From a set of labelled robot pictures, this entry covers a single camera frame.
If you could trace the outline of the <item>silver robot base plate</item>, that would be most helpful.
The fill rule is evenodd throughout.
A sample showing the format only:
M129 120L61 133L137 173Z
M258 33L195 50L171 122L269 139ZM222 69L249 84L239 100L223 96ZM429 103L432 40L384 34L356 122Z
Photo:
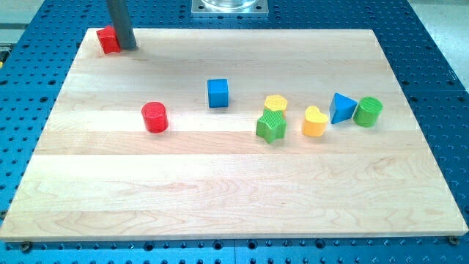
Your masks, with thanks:
M268 0L192 0L193 17L267 16Z

